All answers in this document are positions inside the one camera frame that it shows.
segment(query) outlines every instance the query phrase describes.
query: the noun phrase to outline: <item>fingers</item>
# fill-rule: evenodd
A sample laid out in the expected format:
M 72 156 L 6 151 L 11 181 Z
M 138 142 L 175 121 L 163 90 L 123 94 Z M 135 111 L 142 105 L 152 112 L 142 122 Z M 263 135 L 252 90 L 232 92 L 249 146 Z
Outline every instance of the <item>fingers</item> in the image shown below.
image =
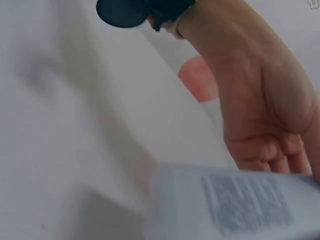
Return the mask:
M 310 174 L 310 166 L 305 150 L 287 157 L 290 172 L 293 174 Z
M 271 161 L 269 162 L 269 165 L 272 172 L 283 174 L 290 173 L 290 168 L 286 157 Z
M 283 174 L 309 174 L 310 166 L 299 134 L 284 133 L 281 138 L 259 136 L 228 143 L 239 169 Z
M 239 169 L 247 171 L 258 172 L 271 172 L 271 168 L 267 162 L 261 162 L 260 160 L 254 161 L 236 161 L 236 165 Z
M 314 177 L 320 182 L 320 109 L 317 104 L 310 125 L 301 135 Z
M 304 142 L 299 134 L 285 133 L 281 137 L 283 154 L 291 173 L 310 174 L 310 166 L 305 152 Z
M 226 145 L 236 162 L 270 162 L 284 158 L 279 141 L 271 135 L 227 140 Z

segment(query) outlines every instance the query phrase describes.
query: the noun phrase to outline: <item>bottle label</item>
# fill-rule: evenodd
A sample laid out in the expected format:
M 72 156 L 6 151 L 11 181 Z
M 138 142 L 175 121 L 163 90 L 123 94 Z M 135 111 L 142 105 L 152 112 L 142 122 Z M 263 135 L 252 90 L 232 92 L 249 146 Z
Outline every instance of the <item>bottle label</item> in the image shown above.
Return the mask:
M 272 177 L 209 175 L 202 187 L 213 226 L 229 234 L 255 234 L 274 227 L 289 227 L 292 213 Z

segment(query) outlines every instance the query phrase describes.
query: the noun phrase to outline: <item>white bottle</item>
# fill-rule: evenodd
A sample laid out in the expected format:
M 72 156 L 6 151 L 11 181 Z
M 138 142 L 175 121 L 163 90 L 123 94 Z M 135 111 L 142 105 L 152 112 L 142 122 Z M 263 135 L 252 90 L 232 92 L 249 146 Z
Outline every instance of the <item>white bottle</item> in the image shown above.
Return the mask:
M 138 29 L 210 116 L 213 133 L 224 150 L 227 163 L 234 167 L 234 161 L 224 143 L 218 85 L 205 61 L 186 40 L 175 39 L 165 30 L 155 32 L 147 22 Z
M 320 185 L 309 175 L 161 165 L 146 240 L 316 240 Z

